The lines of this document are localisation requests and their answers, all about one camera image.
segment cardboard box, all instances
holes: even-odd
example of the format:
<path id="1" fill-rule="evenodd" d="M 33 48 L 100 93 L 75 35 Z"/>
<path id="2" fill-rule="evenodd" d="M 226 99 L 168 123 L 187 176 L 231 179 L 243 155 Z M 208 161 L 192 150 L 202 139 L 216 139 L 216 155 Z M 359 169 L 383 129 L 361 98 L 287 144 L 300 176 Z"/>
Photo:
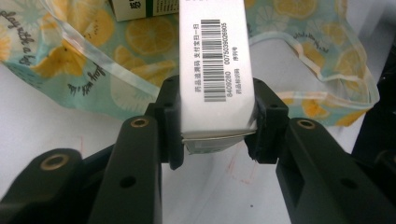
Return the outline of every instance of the cardboard box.
<path id="1" fill-rule="evenodd" d="M 220 151 L 256 130 L 244 0 L 181 0 L 179 17 L 183 142 Z"/>
<path id="2" fill-rule="evenodd" d="M 117 21 L 128 21 L 178 12 L 178 0 L 111 0 Z"/>

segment white box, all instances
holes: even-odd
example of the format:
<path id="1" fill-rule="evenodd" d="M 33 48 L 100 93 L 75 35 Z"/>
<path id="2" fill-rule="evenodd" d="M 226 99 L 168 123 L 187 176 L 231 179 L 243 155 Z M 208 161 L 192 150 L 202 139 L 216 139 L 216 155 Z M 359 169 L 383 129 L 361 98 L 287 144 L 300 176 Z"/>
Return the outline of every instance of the white box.
<path id="1" fill-rule="evenodd" d="M 178 12 L 178 0 L 111 0 L 117 21 L 128 21 Z"/>
<path id="2" fill-rule="evenodd" d="M 243 0 L 180 1 L 181 131 L 190 153 L 256 130 Z"/>

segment white table surface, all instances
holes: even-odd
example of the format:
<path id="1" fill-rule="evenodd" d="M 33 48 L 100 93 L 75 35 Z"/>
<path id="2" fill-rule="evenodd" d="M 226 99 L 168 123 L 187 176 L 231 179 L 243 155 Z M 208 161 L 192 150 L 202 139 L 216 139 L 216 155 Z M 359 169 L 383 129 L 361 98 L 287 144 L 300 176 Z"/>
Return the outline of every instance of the white table surface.
<path id="1" fill-rule="evenodd" d="M 382 11 L 375 2 L 349 1 L 348 20 L 366 47 L 369 69 L 379 78 L 395 34 L 394 23 L 383 18 L 388 19 L 386 8 L 396 6 L 396 1 L 383 1 L 388 7 L 381 5 Z M 372 11 L 385 16 L 378 16 L 375 24 L 367 23 Z M 256 44 L 251 47 L 252 59 L 260 58 L 263 49 L 282 46 L 276 40 Z M 253 60 L 252 67 L 254 76 L 261 77 L 260 62 Z M 362 120 L 328 130 L 351 152 Z M 87 157 L 112 145 L 121 124 L 109 116 L 63 108 L 0 64 L 0 196 L 39 154 L 71 147 Z M 181 168 L 170 171 L 167 164 L 163 166 L 163 223 L 290 223 L 275 168 L 252 161 L 243 143 L 216 154 L 186 152 Z"/>

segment barcode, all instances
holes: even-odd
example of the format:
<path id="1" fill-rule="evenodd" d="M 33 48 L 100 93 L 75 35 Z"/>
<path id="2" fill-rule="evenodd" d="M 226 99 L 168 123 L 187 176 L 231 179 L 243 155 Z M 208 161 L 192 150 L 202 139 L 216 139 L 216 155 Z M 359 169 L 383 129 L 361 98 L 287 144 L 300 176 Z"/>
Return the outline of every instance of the barcode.
<path id="1" fill-rule="evenodd" d="M 205 102 L 225 102 L 220 20 L 201 20 Z"/>

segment plastic bag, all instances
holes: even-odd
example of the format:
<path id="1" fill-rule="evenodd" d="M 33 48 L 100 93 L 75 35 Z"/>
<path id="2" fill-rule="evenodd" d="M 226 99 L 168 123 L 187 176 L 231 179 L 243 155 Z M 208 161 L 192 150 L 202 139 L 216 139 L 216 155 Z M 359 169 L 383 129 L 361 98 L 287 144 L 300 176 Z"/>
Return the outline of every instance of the plastic bag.
<path id="1" fill-rule="evenodd" d="M 252 45 L 284 39 L 317 83 L 333 85 L 277 91 L 291 118 L 349 125 L 378 101 L 346 1 L 245 3 Z M 105 0 L 6 0 L 0 13 L 0 61 L 60 105 L 127 119 L 144 113 L 163 80 L 178 74 L 177 14 L 115 22 Z"/>

